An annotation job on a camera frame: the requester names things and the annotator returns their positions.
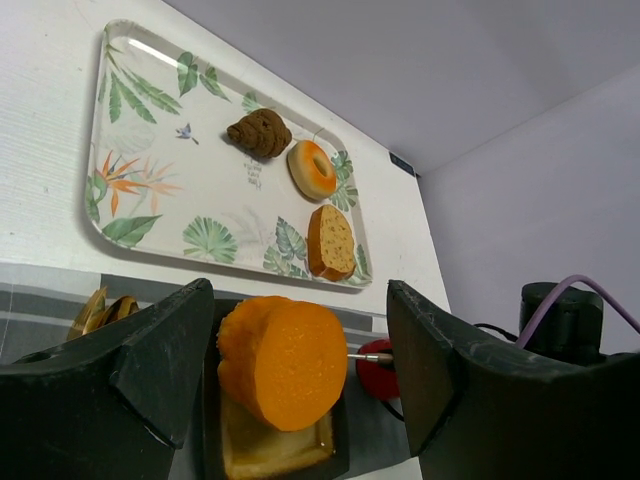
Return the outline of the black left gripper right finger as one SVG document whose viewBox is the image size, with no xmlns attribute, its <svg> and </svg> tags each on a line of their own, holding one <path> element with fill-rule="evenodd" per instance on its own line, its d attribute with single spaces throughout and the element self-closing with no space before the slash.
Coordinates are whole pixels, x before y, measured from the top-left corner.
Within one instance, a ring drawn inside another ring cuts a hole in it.
<svg viewBox="0 0 640 480">
<path fill-rule="evenodd" d="M 521 349 L 405 282 L 387 322 L 410 453 L 426 479 L 635 479 L 639 356 L 594 366 Z"/>
</svg>

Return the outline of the red cup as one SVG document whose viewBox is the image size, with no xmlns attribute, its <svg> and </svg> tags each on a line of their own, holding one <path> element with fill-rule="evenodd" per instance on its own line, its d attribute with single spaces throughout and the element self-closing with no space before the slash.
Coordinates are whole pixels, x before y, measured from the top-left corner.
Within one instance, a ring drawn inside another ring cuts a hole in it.
<svg viewBox="0 0 640 480">
<path fill-rule="evenodd" d="M 389 338 L 377 339 L 359 348 L 358 354 L 392 354 Z M 373 398 L 390 401 L 400 397 L 397 374 L 392 364 L 356 361 L 356 373 L 363 389 Z"/>
</svg>

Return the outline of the silver cake server wooden handle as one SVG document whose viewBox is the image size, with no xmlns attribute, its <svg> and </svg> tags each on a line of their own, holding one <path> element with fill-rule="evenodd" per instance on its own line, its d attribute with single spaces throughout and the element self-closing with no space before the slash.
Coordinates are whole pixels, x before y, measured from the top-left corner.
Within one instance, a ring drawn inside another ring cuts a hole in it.
<svg viewBox="0 0 640 480">
<path fill-rule="evenodd" d="M 391 353 L 375 352 L 375 353 L 348 353 L 347 357 L 360 362 L 368 362 L 381 366 L 390 371 L 395 370 L 394 357 Z"/>
</svg>

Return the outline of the grey striped placemat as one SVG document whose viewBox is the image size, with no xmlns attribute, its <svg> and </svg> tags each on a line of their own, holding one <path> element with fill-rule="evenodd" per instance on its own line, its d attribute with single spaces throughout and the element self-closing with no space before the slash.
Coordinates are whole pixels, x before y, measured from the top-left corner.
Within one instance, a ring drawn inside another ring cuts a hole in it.
<svg viewBox="0 0 640 480">
<path fill-rule="evenodd" d="M 1 362 L 63 343 L 94 291 L 113 301 L 131 294 L 145 308 L 179 289 L 176 284 L 117 275 L 8 265 L 1 272 Z M 343 479 L 419 479 L 403 424 L 367 395 L 355 368 L 346 383 L 350 467 Z"/>
</svg>

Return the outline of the brown chocolate bread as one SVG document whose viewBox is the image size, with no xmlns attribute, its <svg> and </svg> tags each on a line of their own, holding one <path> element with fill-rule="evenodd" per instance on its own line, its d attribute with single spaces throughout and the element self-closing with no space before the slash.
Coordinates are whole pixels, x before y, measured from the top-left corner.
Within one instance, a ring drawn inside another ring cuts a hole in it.
<svg viewBox="0 0 640 480">
<path fill-rule="evenodd" d="M 273 110 L 257 109 L 226 129 L 232 143 L 260 158 L 279 156 L 292 141 L 292 133 Z"/>
</svg>

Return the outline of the blue table label right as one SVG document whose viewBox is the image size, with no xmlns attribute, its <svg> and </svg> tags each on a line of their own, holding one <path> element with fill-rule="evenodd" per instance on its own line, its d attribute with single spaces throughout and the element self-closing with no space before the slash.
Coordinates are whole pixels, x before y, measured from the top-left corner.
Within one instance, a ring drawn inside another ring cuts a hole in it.
<svg viewBox="0 0 640 480">
<path fill-rule="evenodd" d="M 396 167 L 400 168 L 401 170 L 409 174 L 411 177 L 413 178 L 416 177 L 415 169 L 411 164 L 409 164 L 408 162 L 406 162 L 405 160 L 403 160 L 393 152 L 389 153 L 389 157 L 390 157 L 391 163 L 394 164 Z"/>
</svg>

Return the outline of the gold fork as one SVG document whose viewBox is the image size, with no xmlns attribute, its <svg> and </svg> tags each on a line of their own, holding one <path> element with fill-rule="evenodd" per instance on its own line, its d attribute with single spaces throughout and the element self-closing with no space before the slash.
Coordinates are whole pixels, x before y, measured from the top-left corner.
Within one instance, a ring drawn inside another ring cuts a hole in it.
<svg viewBox="0 0 640 480">
<path fill-rule="evenodd" d="M 69 329 L 66 340 L 70 341 L 89 333 L 97 328 L 105 311 L 107 288 L 102 287 L 96 290 L 82 307 L 80 313 L 75 317 Z"/>
</svg>

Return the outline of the round orange cake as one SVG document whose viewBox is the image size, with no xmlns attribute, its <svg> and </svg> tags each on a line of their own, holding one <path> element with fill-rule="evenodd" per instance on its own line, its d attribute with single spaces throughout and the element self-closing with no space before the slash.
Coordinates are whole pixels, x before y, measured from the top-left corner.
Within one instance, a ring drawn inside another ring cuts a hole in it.
<svg viewBox="0 0 640 480">
<path fill-rule="evenodd" d="M 280 296 L 244 300 L 222 320 L 217 347 L 222 390 L 279 431 L 315 424 L 346 381 L 342 324 L 318 304 Z"/>
</svg>

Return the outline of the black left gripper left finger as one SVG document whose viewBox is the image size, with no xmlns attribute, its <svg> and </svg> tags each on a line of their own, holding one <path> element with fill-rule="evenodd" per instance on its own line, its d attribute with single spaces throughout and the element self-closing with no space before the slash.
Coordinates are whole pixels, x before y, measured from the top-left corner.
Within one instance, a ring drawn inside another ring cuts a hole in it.
<svg viewBox="0 0 640 480">
<path fill-rule="evenodd" d="M 1 368 L 4 479 L 165 479 L 186 438 L 214 320 L 197 279 Z"/>
</svg>

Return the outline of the yellow loaf cake slice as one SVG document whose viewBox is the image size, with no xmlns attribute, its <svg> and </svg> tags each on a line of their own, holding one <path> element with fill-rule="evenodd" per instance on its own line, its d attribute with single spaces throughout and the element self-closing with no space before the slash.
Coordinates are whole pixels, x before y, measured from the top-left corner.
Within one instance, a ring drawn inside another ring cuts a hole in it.
<svg viewBox="0 0 640 480">
<path fill-rule="evenodd" d="M 346 217 L 332 205 L 316 209 L 307 234 L 308 263 L 316 277 L 337 282 L 355 271 L 355 240 Z"/>
</svg>

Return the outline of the glazed donut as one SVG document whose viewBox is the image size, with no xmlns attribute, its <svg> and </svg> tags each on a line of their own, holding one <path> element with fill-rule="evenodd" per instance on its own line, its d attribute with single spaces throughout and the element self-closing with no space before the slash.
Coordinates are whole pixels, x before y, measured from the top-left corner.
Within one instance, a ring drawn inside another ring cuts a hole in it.
<svg viewBox="0 0 640 480">
<path fill-rule="evenodd" d="M 315 142 L 299 141 L 287 154 L 287 164 L 296 186 L 308 198 L 321 201 L 335 193 L 335 168 Z"/>
</svg>

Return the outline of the black square plate gold centre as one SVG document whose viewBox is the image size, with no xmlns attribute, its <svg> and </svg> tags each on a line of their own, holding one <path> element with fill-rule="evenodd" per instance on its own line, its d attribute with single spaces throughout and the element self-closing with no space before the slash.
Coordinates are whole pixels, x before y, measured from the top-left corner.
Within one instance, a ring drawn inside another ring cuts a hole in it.
<svg viewBox="0 0 640 480">
<path fill-rule="evenodd" d="M 222 320 L 244 300 L 224 300 L 216 308 L 214 331 L 203 364 L 202 446 L 208 479 L 334 479 L 349 469 L 344 387 L 320 420 L 283 432 L 256 419 L 221 388 L 217 335 Z"/>
</svg>

